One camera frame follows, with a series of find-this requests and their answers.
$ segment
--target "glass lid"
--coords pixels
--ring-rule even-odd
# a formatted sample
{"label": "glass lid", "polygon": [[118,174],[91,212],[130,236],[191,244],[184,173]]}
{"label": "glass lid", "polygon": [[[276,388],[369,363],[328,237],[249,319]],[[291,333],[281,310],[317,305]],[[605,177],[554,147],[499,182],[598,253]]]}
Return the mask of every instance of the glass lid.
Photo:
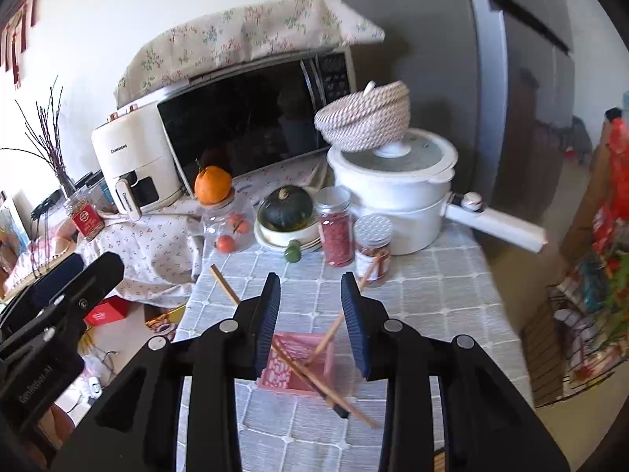
{"label": "glass lid", "polygon": [[407,133],[401,142],[402,156],[383,157],[378,151],[343,152],[343,157],[357,167],[382,172],[407,172],[424,170],[438,164],[443,151],[424,135]]}

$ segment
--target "white label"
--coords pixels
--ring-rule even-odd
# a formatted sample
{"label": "white label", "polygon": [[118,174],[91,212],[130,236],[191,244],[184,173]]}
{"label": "white label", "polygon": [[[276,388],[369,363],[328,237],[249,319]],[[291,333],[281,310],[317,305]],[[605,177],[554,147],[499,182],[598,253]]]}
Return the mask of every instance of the white label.
{"label": "white label", "polygon": [[[356,273],[360,278],[363,277],[367,270],[369,269],[370,264],[376,260],[375,257],[370,257],[369,255],[365,255],[364,253],[360,253],[356,251],[354,259],[356,261]],[[378,271],[382,271],[383,275],[389,270],[389,257],[383,260],[382,264],[373,268],[373,271],[369,274],[367,280],[377,280]]]}

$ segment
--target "woven basket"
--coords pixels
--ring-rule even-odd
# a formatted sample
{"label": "woven basket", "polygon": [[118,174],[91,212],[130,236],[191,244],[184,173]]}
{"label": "woven basket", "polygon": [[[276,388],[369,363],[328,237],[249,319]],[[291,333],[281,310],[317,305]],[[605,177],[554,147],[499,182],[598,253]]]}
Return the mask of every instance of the woven basket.
{"label": "woven basket", "polygon": [[328,104],[317,112],[314,126],[329,144],[357,152],[402,140],[410,121],[408,87],[395,81]]}

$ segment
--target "gray refrigerator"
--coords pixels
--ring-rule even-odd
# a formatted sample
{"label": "gray refrigerator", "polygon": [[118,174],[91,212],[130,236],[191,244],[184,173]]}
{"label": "gray refrigerator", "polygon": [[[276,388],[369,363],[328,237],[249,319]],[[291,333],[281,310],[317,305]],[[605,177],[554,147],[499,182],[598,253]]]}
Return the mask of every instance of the gray refrigerator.
{"label": "gray refrigerator", "polygon": [[411,125],[458,149],[453,188],[538,221],[557,188],[574,101],[565,0],[343,0],[382,27],[352,47],[359,89],[404,81]]}

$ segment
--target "chopstick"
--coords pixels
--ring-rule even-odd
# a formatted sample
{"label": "chopstick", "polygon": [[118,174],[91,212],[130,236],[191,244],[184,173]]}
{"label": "chopstick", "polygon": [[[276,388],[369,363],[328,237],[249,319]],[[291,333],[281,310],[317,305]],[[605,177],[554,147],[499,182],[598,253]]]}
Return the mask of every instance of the chopstick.
{"label": "chopstick", "polygon": [[[223,274],[218,271],[218,268],[215,264],[210,266],[210,271],[212,271],[213,275],[216,278],[216,281],[220,284],[220,286],[225,291],[227,296],[231,299],[231,301],[233,301],[235,305],[240,304],[240,298],[238,298],[238,295],[234,292],[227,280],[225,280]],[[342,397],[341,394],[329,387],[321,378],[319,378],[305,365],[301,364],[298,361],[293,361],[286,353],[284,353],[282,349],[280,349],[279,346],[276,346],[273,341],[271,341],[271,349],[278,355],[278,357],[282,361],[286,363],[286,365],[288,365],[288,367],[290,367],[291,371],[294,372],[298,376],[298,378],[300,378],[300,380],[314,387],[314,390],[316,390],[317,392],[323,392],[326,396],[324,397],[324,400],[328,404],[328,406],[330,400],[332,400],[336,405],[355,415],[358,419],[368,424],[370,427],[377,428],[380,426],[376,421],[370,419],[358,408],[345,401],[344,397]],[[332,408],[334,408],[334,410],[338,413],[338,410],[334,406],[332,406]]]}
{"label": "chopstick", "polygon": [[[381,260],[381,255],[378,254],[373,258],[373,261],[371,262],[371,264],[369,265],[369,268],[367,268],[367,271],[365,272],[365,274],[362,276],[362,278],[360,279],[360,282],[358,284],[358,290],[362,291],[367,283],[367,279],[369,278],[369,275],[372,274],[373,270],[375,269],[376,266],[378,266],[378,264],[380,264],[380,260]],[[314,349],[313,354],[310,355],[310,358],[307,359],[307,361],[305,362],[306,365],[310,365],[312,364],[316,358],[323,353],[323,351],[327,348],[329,341],[331,341],[334,337],[334,334],[336,334],[339,326],[341,326],[341,323],[343,323],[343,321],[345,320],[345,313],[343,311],[341,311],[337,318],[333,321],[333,323],[329,326],[328,331],[325,332],[325,335],[323,336],[323,339],[319,342],[319,344],[317,344],[317,347]]]}

